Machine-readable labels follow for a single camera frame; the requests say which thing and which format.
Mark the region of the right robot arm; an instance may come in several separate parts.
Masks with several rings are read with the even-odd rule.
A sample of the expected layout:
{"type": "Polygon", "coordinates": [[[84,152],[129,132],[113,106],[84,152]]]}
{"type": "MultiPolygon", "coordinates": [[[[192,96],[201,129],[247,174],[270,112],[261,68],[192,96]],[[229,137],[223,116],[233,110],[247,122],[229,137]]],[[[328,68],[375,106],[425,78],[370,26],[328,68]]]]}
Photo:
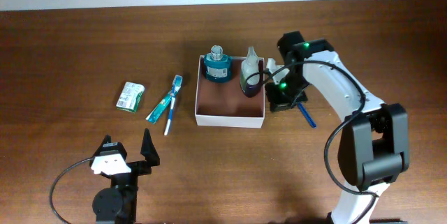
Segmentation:
{"type": "Polygon", "coordinates": [[[277,42],[284,65],[270,69],[266,84],[295,104],[308,85],[314,86],[340,118],[325,143],[323,159],[340,136],[337,161],[344,181],[329,223],[370,223],[372,212],[388,187],[409,168],[408,114],[399,103],[387,104],[370,93],[344,66],[325,39],[306,41],[299,31],[277,42]]]}

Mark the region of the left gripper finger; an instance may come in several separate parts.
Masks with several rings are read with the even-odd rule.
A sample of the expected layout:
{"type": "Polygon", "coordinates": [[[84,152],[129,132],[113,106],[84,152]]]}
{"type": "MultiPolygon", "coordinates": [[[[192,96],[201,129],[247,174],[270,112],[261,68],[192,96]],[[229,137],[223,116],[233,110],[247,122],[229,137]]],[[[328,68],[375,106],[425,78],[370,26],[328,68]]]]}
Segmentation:
{"type": "Polygon", "coordinates": [[[127,152],[124,148],[124,145],[121,142],[113,142],[112,138],[109,135],[106,135],[98,147],[98,149],[94,152],[92,158],[105,157],[119,154],[124,160],[126,160],[127,152]]]}
{"type": "Polygon", "coordinates": [[[154,167],[160,165],[160,157],[152,142],[148,128],[144,130],[140,154],[145,157],[145,160],[148,162],[149,166],[154,167]]]}

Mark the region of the green white soap packet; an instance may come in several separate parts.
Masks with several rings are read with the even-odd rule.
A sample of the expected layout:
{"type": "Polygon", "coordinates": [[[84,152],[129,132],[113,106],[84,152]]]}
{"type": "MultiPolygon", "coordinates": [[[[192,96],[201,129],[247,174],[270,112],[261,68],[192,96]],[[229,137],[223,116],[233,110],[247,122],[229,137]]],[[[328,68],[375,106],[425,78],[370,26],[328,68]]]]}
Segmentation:
{"type": "Polygon", "coordinates": [[[142,84],[126,82],[116,103],[119,110],[136,113],[140,99],[145,91],[142,84]]]}

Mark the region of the blue disposable razor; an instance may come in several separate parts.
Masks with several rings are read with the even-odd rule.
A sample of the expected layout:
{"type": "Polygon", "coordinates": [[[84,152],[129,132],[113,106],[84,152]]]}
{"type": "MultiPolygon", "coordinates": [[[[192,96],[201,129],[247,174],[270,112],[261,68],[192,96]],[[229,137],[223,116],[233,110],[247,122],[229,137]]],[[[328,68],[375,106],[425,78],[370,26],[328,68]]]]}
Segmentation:
{"type": "Polygon", "coordinates": [[[302,103],[298,103],[297,104],[298,109],[301,111],[303,117],[306,119],[306,121],[308,122],[308,124],[312,127],[312,128],[316,128],[316,123],[315,121],[312,119],[311,115],[308,113],[308,111],[306,110],[306,108],[304,107],[304,105],[302,103]]]}

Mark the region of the blue white toothbrush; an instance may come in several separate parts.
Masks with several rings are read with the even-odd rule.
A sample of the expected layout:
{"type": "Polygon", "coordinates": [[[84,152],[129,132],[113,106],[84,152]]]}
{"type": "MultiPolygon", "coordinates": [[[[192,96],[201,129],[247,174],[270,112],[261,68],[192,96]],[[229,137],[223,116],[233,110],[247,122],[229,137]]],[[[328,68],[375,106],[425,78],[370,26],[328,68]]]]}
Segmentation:
{"type": "Polygon", "coordinates": [[[173,120],[176,95],[177,95],[178,91],[181,89],[182,80],[183,80],[183,77],[181,75],[176,75],[173,80],[173,87],[172,87],[172,91],[170,93],[170,110],[169,110],[169,114],[168,114],[168,120],[166,123],[166,127],[165,127],[165,130],[163,133],[165,136],[167,136],[170,131],[170,127],[171,127],[172,120],[173,120]]]}

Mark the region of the blue mouthwash bottle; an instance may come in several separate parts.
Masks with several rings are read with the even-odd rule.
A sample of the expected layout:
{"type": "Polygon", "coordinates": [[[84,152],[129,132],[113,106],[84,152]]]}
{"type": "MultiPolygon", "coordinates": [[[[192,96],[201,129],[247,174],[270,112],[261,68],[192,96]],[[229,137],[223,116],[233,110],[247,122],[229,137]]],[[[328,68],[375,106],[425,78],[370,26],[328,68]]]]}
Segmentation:
{"type": "Polygon", "coordinates": [[[224,83],[231,79],[232,59],[224,54],[220,45],[211,47],[209,53],[204,56],[205,77],[212,82],[224,83]]]}

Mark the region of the white cardboard box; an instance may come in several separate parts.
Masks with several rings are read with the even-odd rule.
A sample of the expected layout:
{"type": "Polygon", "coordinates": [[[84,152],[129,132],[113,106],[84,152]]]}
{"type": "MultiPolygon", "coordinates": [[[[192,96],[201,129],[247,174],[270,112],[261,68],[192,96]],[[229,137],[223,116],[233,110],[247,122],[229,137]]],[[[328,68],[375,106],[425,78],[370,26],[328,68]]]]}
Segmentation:
{"type": "Polygon", "coordinates": [[[244,57],[233,57],[231,80],[224,83],[205,78],[204,56],[199,56],[194,114],[199,126],[261,128],[265,118],[265,89],[251,98],[240,86],[244,57]]]}

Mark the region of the clear pump soap bottle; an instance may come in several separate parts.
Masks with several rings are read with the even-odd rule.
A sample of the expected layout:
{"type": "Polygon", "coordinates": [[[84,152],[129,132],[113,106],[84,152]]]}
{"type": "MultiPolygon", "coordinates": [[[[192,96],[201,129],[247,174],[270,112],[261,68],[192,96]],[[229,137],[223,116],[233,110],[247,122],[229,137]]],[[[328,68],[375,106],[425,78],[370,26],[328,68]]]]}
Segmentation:
{"type": "Polygon", "coordinates": [[[242,61],[240,73],[240,86],[244,95],[248,98],[258,93],[260,81],[259,58],[253,46],[248,49],[247,57],[242,61]]]}

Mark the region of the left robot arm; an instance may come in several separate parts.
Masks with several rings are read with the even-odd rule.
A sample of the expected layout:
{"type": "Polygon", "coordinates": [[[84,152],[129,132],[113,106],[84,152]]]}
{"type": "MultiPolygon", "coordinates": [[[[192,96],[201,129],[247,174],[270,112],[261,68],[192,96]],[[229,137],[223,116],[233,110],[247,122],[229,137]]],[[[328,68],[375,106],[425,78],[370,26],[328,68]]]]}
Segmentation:
{"type": "Polygon", "coordinates": [[[135,223],[138,178],[152,173],[160,165],[149,130],[144,130],[140,154],[143,160],[126,162],[127,152],[121,142],[113,142],[109,135],[89,162],[94,174],[110,180],[110,186],[99,191],[92,202],[97,223],[135,223]]]}

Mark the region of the green toothpaste tube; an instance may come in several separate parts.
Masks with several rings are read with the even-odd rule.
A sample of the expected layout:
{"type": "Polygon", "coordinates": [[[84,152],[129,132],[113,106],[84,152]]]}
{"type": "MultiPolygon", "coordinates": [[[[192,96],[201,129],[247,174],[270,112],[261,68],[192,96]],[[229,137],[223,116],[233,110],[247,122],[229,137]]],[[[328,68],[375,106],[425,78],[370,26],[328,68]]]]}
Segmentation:
{"type": "Polygon", "coordinates": [[[173,109],[172,101],[175,96],[174,91],[168,92],[158,103],[158,105],[149,113],[146,120],[151,124],[155,124],[166,109],[173,109]]]}

